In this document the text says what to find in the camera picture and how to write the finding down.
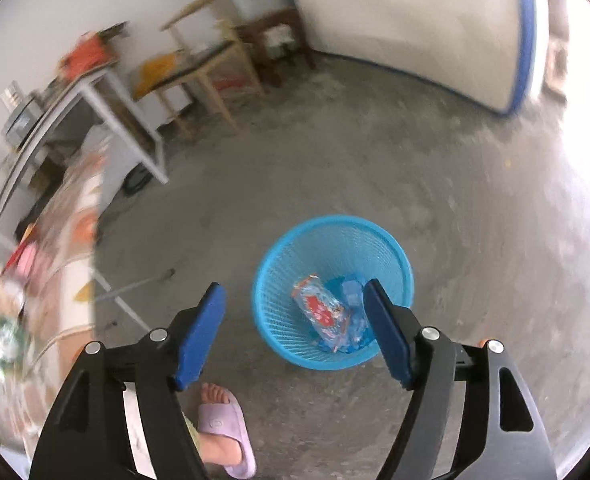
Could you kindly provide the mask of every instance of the person's foot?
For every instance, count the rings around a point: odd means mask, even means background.
[[[202,404],[229,404],[230,400],[226,390],[221,386],[203,383],[201,385],[201,402]],[[234,438],[204,433],[200,433],[200,438],[208,442],[204,442],[207,446],[212,444],[219,448],[217,453],[219,460],[204,460],[204,462],[213,462],[220,465],[238,465],[242,462],[242,448]]]

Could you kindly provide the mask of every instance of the yellow cloth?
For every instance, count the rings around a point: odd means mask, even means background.
[[[164,54],[153,57],[139,67],[139,81],[135,87],[134,98],[141,99],[152,91],[153,86],[168,77],[177,66],[177,55]]]
[[[195,444],[195,448],[199,452],[200,451],[200,434],[198,433],[195,426],[193,426],[193,423],[190,420],[188,420],[188,418],[186,418],[186,415],[184,415],[184,420],[186,421],[186,427],[188,428],[188,433],[190,433],[191,437],[193,438],[193,443]]]

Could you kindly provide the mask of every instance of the plastic bag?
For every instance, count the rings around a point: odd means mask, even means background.
[[[348,353],[363,348],[373,338],[369,338],[367,331],[370,329],[368,318],[363,303],[364,287],[357,276],[348,275],[342,282],[342,302],[349,311],[350,321],[347,328]]]
[[[317,276],[296,283],[293,298],[331,351],[347,348],[350,314]]]

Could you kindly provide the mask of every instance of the appliance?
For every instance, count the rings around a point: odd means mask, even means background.
[[[2,136],[15,149],[24,145],[44,110],[36,94],[31,93],[17,105],[2,130]]]

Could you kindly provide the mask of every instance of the purple slipper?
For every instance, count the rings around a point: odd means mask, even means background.
[[[242,462],[226,466],[224,469],[233,478],[245,480],[252,478],[257,471],[251,441],[246,431],[246,423],[239,402],[226,388],[229,404],[200,404],[198,410],[198,431],[213,435],[234,438],[242,448]]]

